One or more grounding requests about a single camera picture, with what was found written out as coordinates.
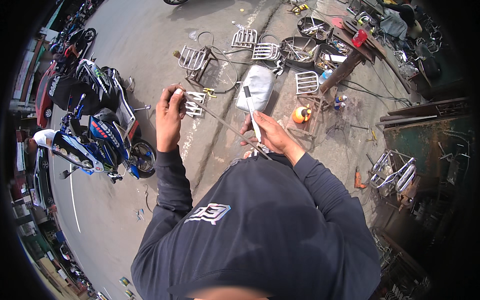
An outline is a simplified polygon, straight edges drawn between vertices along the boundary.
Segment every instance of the rusty metal post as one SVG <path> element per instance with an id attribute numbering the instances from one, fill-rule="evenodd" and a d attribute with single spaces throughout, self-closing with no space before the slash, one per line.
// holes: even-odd
<path id="1" fill-rule="evenodd" d="M 337 85 L 340 81 L 344 80 L 345 77 L 349 76 L 353 69 L 364 59 L 364 56 L 354 50 L 348 57 L 347 59 L 339 65 L 339 67 L 333 71 L 333 73 L 330 75 L 330 77 L 325 80 L 325 82 L 320 85 L 320 92 L 325 93 L 325 91 L 328 91 L 331 87 Z"/>

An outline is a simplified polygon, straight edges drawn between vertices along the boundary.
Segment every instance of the lubricant spray can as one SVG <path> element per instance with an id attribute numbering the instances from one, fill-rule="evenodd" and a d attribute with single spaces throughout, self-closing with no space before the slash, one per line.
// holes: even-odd
<path id="1" fill-rule="evenodd" d="M 345 108 L 345 106 L 346 106 L 345 102 L 341 101 L 341 102 L 336 102 L 333 108 L 335 108 L 336 110 L 340 110 L 341 108 Z"/>
<path id="2" fill-rule="evenodd" d="M 347 100 L 347 95 L 338 96 L 337 98 L 335 98 L 335 103 L 346 101 L 346 100 Z"/>

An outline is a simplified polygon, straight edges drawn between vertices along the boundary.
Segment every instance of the man in white shirt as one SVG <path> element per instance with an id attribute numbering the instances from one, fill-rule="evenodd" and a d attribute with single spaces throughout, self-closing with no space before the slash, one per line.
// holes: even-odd
<path id="1" fill-rule="evenodd" d="M 55 137 L 57 131 L 58 130 L 44 129 L 35 133 L 33 135 L 33 138 L 26 138 L 24 142 L 24 148 L 26 152 L 32 153 L 33 151 L 35 151 L 37 145 L 51 150 L 53 138 Z"/>

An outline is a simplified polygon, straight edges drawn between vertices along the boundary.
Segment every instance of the motorcycle wheel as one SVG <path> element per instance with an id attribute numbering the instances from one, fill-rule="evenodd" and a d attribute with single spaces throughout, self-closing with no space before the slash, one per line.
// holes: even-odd
<path id="1" fill-rule="evenodd" d="M 89 28 L 87 31 L 85 31 L 84 37 L 85 37 L 85 42 L 90 43 L 93 41 L 93 39 L 96 36 L 96 30 L 93 28 Z"/>
<path id="2" fill-rule="evenodd" d="M 145 160 L 144 163 L 137 166 L 140 178 L 149 178 L 155 174 L 156 150 L 152 145 L 141 138 L 136 138 L 133 141 L 131 151 L 131 154 L 136 157 L 141 156 L 142 158 L 149 158 L 148 160 Z"/>
<path id="3" fill-rule="evenodd" d="M 180 5 L 180 4 L 184 4 L 187 1 L 188 0 L 163 0 L 163 2 L 170 5 Z"/>

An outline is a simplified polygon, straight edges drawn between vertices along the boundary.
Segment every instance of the black tire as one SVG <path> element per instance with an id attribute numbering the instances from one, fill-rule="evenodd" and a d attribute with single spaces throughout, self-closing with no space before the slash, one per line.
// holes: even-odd
<path id="1" fill-rule="evenodd" d="M 51 108 L 51 107 L 46 108 L 45 111 L 43 112 L 43 115 L 47 119 L 50 119 L 52 117 L 52 114 L 53 114 L 53 108 Z"/>
<path id="2" fill-rule="evenodd" d="M 180 4 L 184 4 L 187 1 L 188 0 L 163 0 L 163 2 L 170 5 L 180 5 Z"/>
<path id="3" fill-rule="evenodd" d="M 96 37 L 96 30 L 88 28 L 84 33 L 85 42 L 90 43 Z"/>
<path id="4" fill-rule="evenodd" d="M 44 159 L 40 162 L 40 166 L 42 167 L 42 169 L 48 169 L 48 160 Z"/>
<path id="5" fill-rule="evenodd" d="M 137 156 L 138 151 L 142 156 L 147 156 L 150 158 L 150 161 L 145 161 L 141 166 L 137 166 L 138 175 L 140 178 L 149 178 L 155 174 L 155 160 L 156 160 L 156 151 L 147 141 L 142 140 L 141 138 L 135 138 L 132 141 L 132 151 L 131 154 Z"/>

